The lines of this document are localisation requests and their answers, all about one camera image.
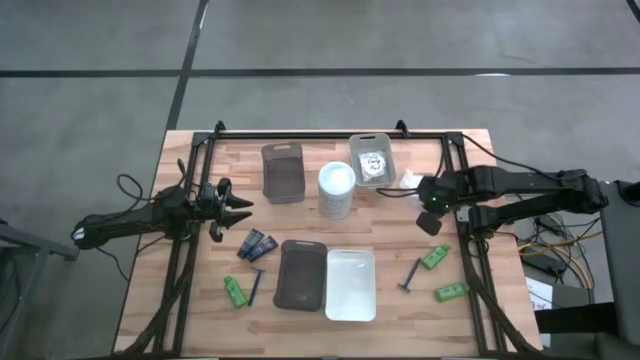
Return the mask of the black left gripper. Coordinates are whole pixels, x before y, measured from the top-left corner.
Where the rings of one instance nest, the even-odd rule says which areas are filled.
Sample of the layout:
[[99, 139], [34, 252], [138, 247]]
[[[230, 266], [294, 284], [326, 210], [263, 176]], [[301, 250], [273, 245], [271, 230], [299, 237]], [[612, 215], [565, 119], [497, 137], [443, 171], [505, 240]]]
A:
[[250, 217], [251, 212], [227, 211], [227, 205], [232, 209], [247, 208], [254, 205], [253, 202], [228, 193], [231, 189], [231, 181], [228, 178], [222, 178], [218, 184], [214, 186], [210, 182], [203, 182], [200, 185], [197, 196], [197, 210], [200, 220], [214, 220], [218, 225], [224, 226], [226, 229], [234, 226], [238, 222]]

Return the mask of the white packet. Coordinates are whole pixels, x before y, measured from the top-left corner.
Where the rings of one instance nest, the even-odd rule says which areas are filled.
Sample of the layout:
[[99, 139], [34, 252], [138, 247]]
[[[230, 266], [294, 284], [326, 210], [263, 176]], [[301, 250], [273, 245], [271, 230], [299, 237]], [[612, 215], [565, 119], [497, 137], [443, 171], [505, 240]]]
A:
[[404, 190], [415, 189], [423, 179], [423, 175], [416, 174], [410, 169], [406, 169], [404, 175], [400, 179], [398, 186]]

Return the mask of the green shampoo bottle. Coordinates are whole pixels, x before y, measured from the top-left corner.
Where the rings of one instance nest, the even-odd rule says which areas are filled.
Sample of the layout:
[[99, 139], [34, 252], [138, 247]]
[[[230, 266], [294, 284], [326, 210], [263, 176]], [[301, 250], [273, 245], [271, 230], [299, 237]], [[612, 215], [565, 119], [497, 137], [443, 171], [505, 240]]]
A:
[[465, 296], [470, 291], [466, 283], [455, 283], [435, 290], [435, 298], [438, 302], [446, 302]]
[[235, 308], [242, 308], [248, 304], [246, 295], [234, 277], [224, 277], [224, 288]]
[[433, 270], [447, 255], [450, 247], [448, 245], [438, 245], [427, 254], [421, 264], [427, 270]]

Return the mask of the blue disposable razor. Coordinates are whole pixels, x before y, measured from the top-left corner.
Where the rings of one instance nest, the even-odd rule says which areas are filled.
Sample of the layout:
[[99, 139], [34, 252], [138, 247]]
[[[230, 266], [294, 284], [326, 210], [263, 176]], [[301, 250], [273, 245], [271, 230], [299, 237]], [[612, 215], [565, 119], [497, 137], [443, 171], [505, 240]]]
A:
[[403, 291], [404, 293], [410, 293], [411, 289], [409, 288], [409, 285], [413, 279], [413, 277], [415, 276], [415, 273], [417, 272], [417, 270], [419, 269], [419, 267], [422, 264], [422, 259], [421, 258], [417, 258], [412, 267], [411, 270], [409, 271], [405, 281], [403, 283], [399, 283], [398, 284], [398, 288]]
[[253, 287], [252, 287], [252, 290], [251, 290], [251, 294], [250, 294], [250, 297], [249, 297], [248, 303], [247, 303], [247, 305], [249, 307], [252, 307], [254, 302], [255, 302], [255, 298], [256, 298], [256, 295], [257, 295], [257, 292], [258, 292], [258, 289], [259, 289], [259, 284], [260, 284], [262, 276], [263, 276], [263, 274], [265, 272], [265, 269], [263, 269], [263, 268], [254, 268], [254, 270], [256, 272], [256, 276], [255, 276]]

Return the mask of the white plastic bin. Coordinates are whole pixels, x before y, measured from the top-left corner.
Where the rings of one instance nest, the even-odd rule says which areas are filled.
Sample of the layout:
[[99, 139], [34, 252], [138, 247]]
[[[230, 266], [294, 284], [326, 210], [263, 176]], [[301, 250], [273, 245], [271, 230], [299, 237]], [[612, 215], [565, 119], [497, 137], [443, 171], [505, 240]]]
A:
[[327, 254], [325, 315], [331, 321], [371, 322], [376, 317], [375, 256], [368, 250]]

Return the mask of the dark blue toiletry tube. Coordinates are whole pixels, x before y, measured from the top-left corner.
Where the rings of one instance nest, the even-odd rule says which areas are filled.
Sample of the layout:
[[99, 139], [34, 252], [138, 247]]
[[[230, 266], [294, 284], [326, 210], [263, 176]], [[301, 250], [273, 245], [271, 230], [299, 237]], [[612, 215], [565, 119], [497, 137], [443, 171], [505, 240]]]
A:
[[247, 260], [253, 263], [277, 247], [278, 243], [271, 236], [266, 236], [251, 249], [247, 255]]
[[264, 234], [262, 232], [252, 229], [239, 248], [237, 257], [240, 259], [246, 259], [252, 249], [263, 239], [263, 237]]

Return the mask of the short smoky grey plastic bin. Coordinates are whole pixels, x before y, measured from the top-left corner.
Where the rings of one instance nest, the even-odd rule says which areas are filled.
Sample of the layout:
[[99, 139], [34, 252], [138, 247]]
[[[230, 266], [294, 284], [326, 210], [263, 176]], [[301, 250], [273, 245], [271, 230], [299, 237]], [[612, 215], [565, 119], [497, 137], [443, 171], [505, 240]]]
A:
[[261, 149], [263, 195], [274, 205], [298, 203], [306, 191], [303, 151], [300, 143], [268, 144]]

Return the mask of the round wrapped soap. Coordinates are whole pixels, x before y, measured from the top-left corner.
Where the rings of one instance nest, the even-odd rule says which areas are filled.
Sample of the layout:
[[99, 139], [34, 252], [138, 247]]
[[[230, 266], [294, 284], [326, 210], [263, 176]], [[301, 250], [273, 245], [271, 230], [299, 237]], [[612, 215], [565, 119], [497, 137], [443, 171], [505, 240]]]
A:
[[359, 161], [364, 181], [382, 177], [386, 171], [386, 159], [380, 151], [361, 153]]

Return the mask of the long dark grey plastic bin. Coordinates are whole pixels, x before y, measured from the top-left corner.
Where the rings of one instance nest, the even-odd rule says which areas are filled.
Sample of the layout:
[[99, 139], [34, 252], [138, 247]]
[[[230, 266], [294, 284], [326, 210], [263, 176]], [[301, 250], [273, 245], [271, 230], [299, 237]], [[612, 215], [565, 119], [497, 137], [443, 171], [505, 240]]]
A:
[[277, 308], [315, 312], [324, 301], [327, 247], [320, 242], [286, 240], [273, 303]]

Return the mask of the clear plastic bin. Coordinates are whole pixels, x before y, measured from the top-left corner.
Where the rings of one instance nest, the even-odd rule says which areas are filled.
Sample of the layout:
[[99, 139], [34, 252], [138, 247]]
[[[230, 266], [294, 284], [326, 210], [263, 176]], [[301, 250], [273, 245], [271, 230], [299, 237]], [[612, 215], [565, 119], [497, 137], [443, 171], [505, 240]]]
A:
[[[385, 187], [396, 180], [395, 164], [388, 135], [383, 133], [358, 134], [349, 139], [351, 167], [355, 172], [356, 185], [367, 188]], [[360, 167], [359, 155], [361, 153], [380, 151], [386, 159], [386, 171], [382, 177], [364, 181]]]

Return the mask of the white wipes canister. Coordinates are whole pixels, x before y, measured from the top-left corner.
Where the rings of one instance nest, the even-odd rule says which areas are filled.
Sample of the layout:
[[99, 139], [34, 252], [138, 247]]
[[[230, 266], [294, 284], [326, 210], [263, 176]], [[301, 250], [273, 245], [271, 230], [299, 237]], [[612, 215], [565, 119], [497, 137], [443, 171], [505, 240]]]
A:
[[318, 174], [319, 211], [331, 220], [347, 217], [351, 210], [355, 173], [344, 162], [325, 164]]

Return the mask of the black power brick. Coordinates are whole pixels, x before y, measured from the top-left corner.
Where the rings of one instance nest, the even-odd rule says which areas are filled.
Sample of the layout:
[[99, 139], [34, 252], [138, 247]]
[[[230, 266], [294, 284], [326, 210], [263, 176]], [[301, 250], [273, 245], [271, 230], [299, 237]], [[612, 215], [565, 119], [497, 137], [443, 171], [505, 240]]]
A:
[[521, 262], [550, 276], [562, 277], [567, 266], [562, 260], [547, 255], [532, 256], [528, 253], [521, 256]]

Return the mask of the white paper sheet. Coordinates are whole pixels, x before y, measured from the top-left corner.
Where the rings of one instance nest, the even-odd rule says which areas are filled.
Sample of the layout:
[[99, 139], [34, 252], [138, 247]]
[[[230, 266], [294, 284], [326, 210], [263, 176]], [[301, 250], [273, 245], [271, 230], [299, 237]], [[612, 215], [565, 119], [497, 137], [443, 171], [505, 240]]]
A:
[[535, 311], [550, 310], [553, 308], [553, 286], [538, 280], [526, 277], [526, 285], [529, 297]]

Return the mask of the dark grey cabinet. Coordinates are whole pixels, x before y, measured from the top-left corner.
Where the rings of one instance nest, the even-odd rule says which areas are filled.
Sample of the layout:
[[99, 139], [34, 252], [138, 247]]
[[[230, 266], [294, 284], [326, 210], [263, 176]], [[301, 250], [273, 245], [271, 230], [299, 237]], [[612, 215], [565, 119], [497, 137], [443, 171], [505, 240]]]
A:
[[640, 360], [640, 182], [603, 185], [601, 221], [613, 300], [535, 313], [542, 333], [593, 333], [599, 360]]

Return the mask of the grey side table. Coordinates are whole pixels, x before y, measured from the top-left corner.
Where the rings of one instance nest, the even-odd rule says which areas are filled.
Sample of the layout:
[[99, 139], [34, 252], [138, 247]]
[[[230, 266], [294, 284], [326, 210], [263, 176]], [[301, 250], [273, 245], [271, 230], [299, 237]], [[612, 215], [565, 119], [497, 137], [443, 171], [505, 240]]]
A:
[[15, 347], [48, 257], [75, 261], [78, 250], [10, 226], [0, 219], [0, 360]]

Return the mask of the black aluminium table frame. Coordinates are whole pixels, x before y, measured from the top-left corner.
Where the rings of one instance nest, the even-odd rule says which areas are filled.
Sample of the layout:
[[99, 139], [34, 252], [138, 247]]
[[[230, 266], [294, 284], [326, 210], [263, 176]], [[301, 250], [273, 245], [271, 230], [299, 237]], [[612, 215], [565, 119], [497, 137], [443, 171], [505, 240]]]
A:
[[[479, 336], [492, 337], [493, 325], [481, 302], [466, 297], [438, 302], [434, 292], [463, 280], [460, 244], [453, 217], [431, 237], [416, 226], [420, 207], [412, 199], [389, 199], [368, 189], [357, 191], [350, 215], [322, 218], [317, 209], [317, 174], [331, 161], [349, 160], [348, 131], [227, 131], [212, 146], [198, 150], [210, 178], [227, 177], [234, 193], [254, 205], [250, 217], [224, 234], [221, 243], [199, 234], [195, 271], [186, 314], [172, 312], [163, 347], [186, 357], [375, 357], [474, 356]], [[303, 148], [306, 195], [296, 204], [273, 205], [264, 197], [261, 149], [298, 142]], [[377, 314], [371, 322], [334, 322], [322, 311], [277, 308], [273, 296], [280, 255], [260, 259], [265, 269], [252, 307], [235, 308], [224, 288], [232, 276], [249, 299], [255, 274], [237, 258], [246, 235], [258, 229], [278, 241], [322, 242], [331, 249], [363, 249], [376, 260]], [[448, 255], [433, 269], [421, 264], [404, 293], [403, 283], [417, 258], [448, 245]]]

